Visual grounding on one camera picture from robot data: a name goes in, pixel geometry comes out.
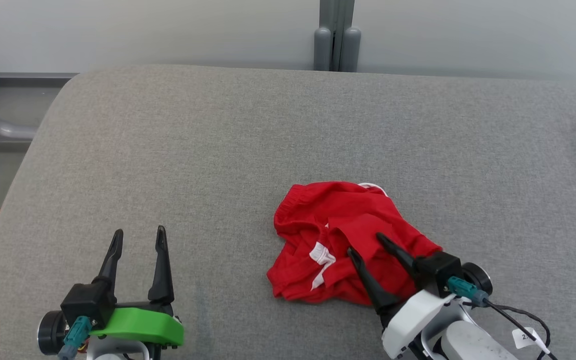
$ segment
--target red clothing with white trim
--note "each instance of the red clothing with white trim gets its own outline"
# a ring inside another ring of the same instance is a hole
[[[315,182],[293,185],[274,214],[285,245],[267,272],[275,297],[321,303],[332,297],[370,305],[347,250],[354,248],[386,291],[407,299],[413,280],[375,236],[384,233],[413,256],[441,248],[406,222],[376,185]]]

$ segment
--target teal connector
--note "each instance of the teal connector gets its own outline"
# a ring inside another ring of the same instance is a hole
[[[462,278],[458,278],[457,276],[451,276],[451,278],[448,279],[447,284],[448,290],[450,290],[451,293],[470,299],[476,306],[482,308],[487,306],[486,303],[484,303],[484,300],[489,297],[488,293],[478,289],[474,284],[471,284]]]
[[[92,323],[87,316],[77,317],[63,339],[63,346],[57,354],[59,360],[73,360],[77,356],[77,349],[84,344],[91,330]]]

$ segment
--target cable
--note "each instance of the cable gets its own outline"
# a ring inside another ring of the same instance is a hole
[[[533,342],[537,342],[537,338],[534,335],[532,335],[532,333],[530,333],[528,330],[526,330],[526,328],[523,327],[522,324],[520,324],[516,319],[514,319],[512,316],[510,316],[504,310],[510,310],[511,312],[523,314],[523,315],[530,317],[531,319],[533,319],[535,321],[538,321],[546,330],[546,343],[544,343],[544,345],[545,345],[546,350],[548,349],[548,345],[550,345],[550,342],[551,342],[551,338],[550,338],[551,330],[550,330],[550,328],[548,328],[548,326],[546,326],[546,323],[544,321],[542,321],[542,319],[539,319],[539,317],[537,317],[537,316],[535,316],[535,315],[533,315],[530,312],[527,312],[525,310],[515,309],[514,307],[504,306],[504,305],[499,305],[499,306],[494,305],[494,303],[492,303],[487,298],[485,298],[483,300],[483,302],[486,303],[490,308],[493,308],[493,310],[495,310],[496,312],[500,313],[503,317],[508,319],[508,321],[513,323],[515,326],[517,326],[517,328],[519,328],[519,330],[521,330],[524,334],[526,334],[526,336],[528,338],[530,338],[530,340],[532,340]],[[541,360],[541,358],[544,357],[544,354],[546,354],[546,352],[541,351],[537,360]],[[548,353],[548,357],[550,357],[552,360],[558,360],[557,357],[552,352]]]
[[[525,316],[529,317],[530,319],[533,319],[534,321],[541,324],[542,328],[546,331],[546,342],[544,343],[544,345],[546,345],[546,347],[551,346],[551,330],[550,330],[550,328],[548,328],[548,325],[546,325],[546,322],[544,322],[542,319],[537,317],[537,315],[531,314],[530,312],[528,312],[526,310],[514,308],[512,306],[497,305],[496,307],[498,307],[501,310],[507,310],[509,312],[514,312],[514,313],[518,313],[521,315],[525,315]],[[539,357],[537,357],[537,360],[542,360],[542,358],[544,358],[544,356],[546,356],[546,353],[544,351],[542,351],[539,354]]]

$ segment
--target wheel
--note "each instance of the wheel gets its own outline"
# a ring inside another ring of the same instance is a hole
[[[66,317],[60,310],[46,312],[37,328],[37,345],[43,355],[57,355],[66,337]]]
[[[461,269],[463,270],[464,280],[474,284],[477,289],[487,292],[489,296],[492,295],[492,282],[489,274],[484,269],[472,262],[466,262],[466,264],[461,265]]]

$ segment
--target gray cushion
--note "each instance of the gray cushion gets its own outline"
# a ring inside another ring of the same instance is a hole
[[[186,330],[164,359],[387,358],[372,309],[286,302],[266,278],[277,205],[328,180],[384,187],[576,359],[576,84],[174,65],[78,75],[48,110],[0,214],[0,359],[44,358],[39,320],[118,228],[116,296],[145,300],[160,224]]]

